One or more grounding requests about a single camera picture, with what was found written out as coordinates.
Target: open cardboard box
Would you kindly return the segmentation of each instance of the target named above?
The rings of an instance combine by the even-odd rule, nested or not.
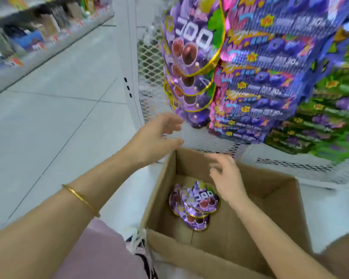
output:
[[[274,277],[227,202],[221,201],[204,231],[189,229],[171,211],[168,199],[176,183],[191,187],[196,180],[202,180],[215,189],[209,176],[209,161],[202,152],[187,149],[177,150],[168,156],[141,222],[141,227],[147,228],[150,247],[164,261],[205,278]],[[251,200],[304,251],[312,254],[297,180],[275,171],[237,165]]]

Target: person's left hand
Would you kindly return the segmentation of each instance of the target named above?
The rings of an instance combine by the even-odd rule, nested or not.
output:
[[[183,145],[180,138],[164,139],[163,134],[180,131],[183,120],[174,113],[161,113],[146,123],[123,148],[139,167],[157,162]]]

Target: pink fabric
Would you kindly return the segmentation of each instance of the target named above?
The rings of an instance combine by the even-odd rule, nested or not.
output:
[[[147,279],[142,260],[125,248],[123,237],[94,218],[54,279]]]

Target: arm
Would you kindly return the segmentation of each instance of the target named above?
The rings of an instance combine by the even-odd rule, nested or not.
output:
[[[278,279],[336,279],[248,198],[232,157],[207,155],[218,162],[211,164],[210,170],[218,192],[237,212]]]
[[[136,170],[183,144],[163,133],[181,130],[182,120],[162,114],[143,126],[119,152],[69,185],[98,211]],[[0,278],[51,278],[94,217],[67,190],[60,190],[0,231]]]

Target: person's right hand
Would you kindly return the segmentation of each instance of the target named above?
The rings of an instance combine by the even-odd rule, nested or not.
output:
[[[225,154],[206,154],[206,157],[217,161],[217,163],[210,164],[211,170],[209,175],[215,182],[221,197],[230,205],[241,198],[246,198],[247,193],[234,159]]]

